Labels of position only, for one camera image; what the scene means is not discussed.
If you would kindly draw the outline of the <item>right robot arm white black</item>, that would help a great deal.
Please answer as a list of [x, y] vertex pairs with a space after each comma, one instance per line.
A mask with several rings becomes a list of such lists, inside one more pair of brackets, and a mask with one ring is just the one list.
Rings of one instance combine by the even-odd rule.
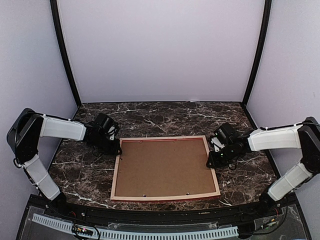
[[260, 195], [255, 205], [260, 217], [266, 217], [276, 202], [320, 173], [320, 124], [312, 116], [298, 123], [247, 132], [224, 123], [208, 141], [213, 149], [206, 166], [211, 169], [228, 167], [245, 154], [266, 150], [278, 154], [277, 160], [287, 161], [288, 170]]

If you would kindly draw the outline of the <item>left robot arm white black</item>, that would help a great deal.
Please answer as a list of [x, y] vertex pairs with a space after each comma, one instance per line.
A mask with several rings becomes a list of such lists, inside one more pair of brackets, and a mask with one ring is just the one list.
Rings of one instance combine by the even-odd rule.
[[25, 108], [9, 129], [6, 140], [14, 154], [15, 166], [22, 168], [40, 193], [52, 202], [51, 210], [58, 217], [67, 218], [71, 208], [64, 202], [64, 193], [40, 158], [40, 139], [85, 142], [104, 155], [117, 156], [122, 154], [121, 143], [117, 138], [119, 130], [119, 124], [104, 113], [99, 113], [95, 120], [85, 123]]

